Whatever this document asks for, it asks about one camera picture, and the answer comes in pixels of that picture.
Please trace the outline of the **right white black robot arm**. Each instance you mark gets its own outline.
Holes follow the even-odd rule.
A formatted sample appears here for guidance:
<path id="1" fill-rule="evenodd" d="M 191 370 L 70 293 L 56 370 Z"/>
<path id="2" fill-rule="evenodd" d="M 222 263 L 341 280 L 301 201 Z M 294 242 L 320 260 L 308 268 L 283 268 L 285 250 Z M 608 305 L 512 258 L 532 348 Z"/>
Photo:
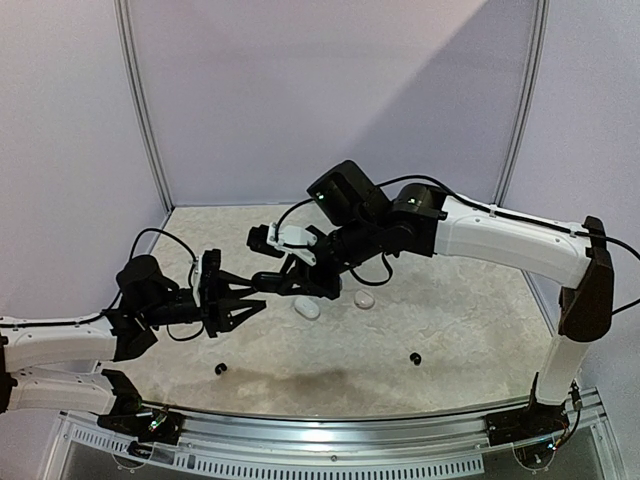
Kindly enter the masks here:
<path id="1" fill-rule="evenodd" d="M 287 256 L 281 292 L 335 298 L 339 275 L 379 255 L 409 252 L 464 257 L 531 272 L 561 287 L 560 319 L 517 427 L 537 436 L 552 424 L 589 346 L 611 328 L 614 269 L 602 222 L 566 223 L 483 204 L 426 175 L 407 175 L 389 199 L 352 160 L 336 165 L 308 189 L 334 225 L 324 235 L 282 220 L 267 243 Z"/>

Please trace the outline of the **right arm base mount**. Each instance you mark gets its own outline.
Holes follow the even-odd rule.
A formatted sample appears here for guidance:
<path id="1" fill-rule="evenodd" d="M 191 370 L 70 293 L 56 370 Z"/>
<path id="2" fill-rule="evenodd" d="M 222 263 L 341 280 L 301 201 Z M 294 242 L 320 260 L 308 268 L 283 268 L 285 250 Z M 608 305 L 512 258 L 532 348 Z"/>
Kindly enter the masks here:
<path id="1" fill-rule="evenodd" d="M 491 446 L 536 439 L 569 427 L 563 404 L 546 405 L 535 397 L 523 407 L 487 414 L 484 422 Z"/>

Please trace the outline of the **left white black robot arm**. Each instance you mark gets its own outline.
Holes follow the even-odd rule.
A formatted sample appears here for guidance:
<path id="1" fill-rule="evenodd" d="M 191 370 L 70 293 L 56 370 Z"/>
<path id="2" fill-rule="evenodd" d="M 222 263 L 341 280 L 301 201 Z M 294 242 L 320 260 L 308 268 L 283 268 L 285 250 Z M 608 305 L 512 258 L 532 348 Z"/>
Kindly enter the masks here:
<path id="1" fill-rule="evenodd" d="M 265 309 L 251 282 L 220 268 L 210 250 L 198 262 L 197 285 L 182 288 L 152 255 L 129 260 L 117 274 L 120 303 L 74 319 L 1 321 L 1 409 L 53 409 L 110 415 L 128 434 L 148 426 L 148 412 L 126 375 L 59 370 L 70 362 L 122 362 L 144 355 L 163 326 L 198 323 L 211 338 Z"/>

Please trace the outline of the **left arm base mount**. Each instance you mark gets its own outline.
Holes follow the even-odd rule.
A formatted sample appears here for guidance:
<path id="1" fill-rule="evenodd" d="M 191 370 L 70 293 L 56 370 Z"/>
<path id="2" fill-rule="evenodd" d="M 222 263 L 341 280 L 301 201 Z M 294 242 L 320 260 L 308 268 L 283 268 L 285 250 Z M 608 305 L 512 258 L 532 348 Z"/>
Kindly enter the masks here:
<path id="1" fill-rule="evenodd" d="M 99 415 L 97 425 L 135 437 L 139 443 L 177 445 L 186 417 L 168 407 L 145 407 L 139 401 L 116 404 L 108 414 Z"/>

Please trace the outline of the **black earbud charging case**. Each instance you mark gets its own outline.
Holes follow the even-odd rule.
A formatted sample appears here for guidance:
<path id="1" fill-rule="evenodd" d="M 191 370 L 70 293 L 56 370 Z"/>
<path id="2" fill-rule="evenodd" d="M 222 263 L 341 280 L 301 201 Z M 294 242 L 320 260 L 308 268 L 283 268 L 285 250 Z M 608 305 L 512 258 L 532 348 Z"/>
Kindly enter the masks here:
<path id="1" fill-rule="evenodd" d="M 257 272 L 251 278 L 257 292 L 278 293 L 284 285 L 285 275 L 279 272 Z"/>

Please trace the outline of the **white oblong charging case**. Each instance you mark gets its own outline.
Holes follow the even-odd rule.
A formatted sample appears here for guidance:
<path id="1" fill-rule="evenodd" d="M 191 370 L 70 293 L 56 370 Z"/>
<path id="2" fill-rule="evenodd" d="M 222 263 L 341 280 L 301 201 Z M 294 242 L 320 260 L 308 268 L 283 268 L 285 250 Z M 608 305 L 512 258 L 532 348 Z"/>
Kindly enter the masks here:
<path id="1" fill-rule="evenodd" d="M 318 304 L 304 296 L 297 297 L 294 300 L 293 308 L 296 313 L 308 320 L 315 320 L 321 314 Z"/>

